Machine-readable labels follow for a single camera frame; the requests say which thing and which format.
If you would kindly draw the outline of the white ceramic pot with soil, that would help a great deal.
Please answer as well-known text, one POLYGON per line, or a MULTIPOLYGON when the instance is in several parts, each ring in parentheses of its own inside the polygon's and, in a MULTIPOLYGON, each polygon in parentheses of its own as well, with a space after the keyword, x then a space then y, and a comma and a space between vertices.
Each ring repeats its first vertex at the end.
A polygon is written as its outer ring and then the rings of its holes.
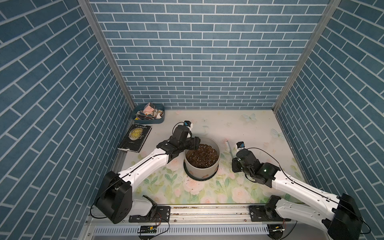
POLYGON ((184 151, 184 170, 191 179, 206 181, 218 171, 220 148, 211 138, 200 137, 200 139, 198 150, 184 151))

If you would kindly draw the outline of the teal toothbrush white bristles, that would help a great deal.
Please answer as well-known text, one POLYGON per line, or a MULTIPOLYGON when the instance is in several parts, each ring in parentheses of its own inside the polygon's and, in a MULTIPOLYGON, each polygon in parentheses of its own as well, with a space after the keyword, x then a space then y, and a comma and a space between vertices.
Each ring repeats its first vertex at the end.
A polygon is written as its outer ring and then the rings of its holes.
POLYGON ((233 155, 233 151, 232 151, 232 148, 231 148, 231 145, 230 145, 229 141, 226 141, 226 145, 227 145, 228 151, 229 151, 229 153, 231 155, 231 159, 233 159, 234 155, 233 155))

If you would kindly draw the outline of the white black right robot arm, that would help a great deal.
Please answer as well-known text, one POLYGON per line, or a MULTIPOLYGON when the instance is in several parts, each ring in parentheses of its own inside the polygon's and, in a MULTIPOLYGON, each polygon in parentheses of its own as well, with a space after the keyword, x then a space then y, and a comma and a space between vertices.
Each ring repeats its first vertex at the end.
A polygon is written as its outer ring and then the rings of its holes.
POLYGON ((280 165, 261 163, 245 147, 237 143, 232 170, 243 172, 252 183, 284 192, 301 201, 300 204, 272 195, 263 206, 249 207, 253 222, 282 222, 294 220, 320 229, 333 240, 357 240, 362 235, 363 217, 353 197, 327 193, 284 172, 280 165))

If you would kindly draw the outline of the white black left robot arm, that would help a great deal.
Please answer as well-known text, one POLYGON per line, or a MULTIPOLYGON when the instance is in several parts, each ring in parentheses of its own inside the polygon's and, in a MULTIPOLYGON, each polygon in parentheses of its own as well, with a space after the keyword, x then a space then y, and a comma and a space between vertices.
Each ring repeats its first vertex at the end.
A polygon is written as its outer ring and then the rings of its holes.
POLYGON ((197 150, 200 138, 193 137, 193 124, 184 121, 177 125, 169 139, 160 142, 154 151, 126 170, 108 172, 92 204, 112 223, 118 224, 126 216, 140 216, 154 221, 157 203, 147 196, 134 199, 136 188, 151 174, 164 167, 185 150, 197 150))

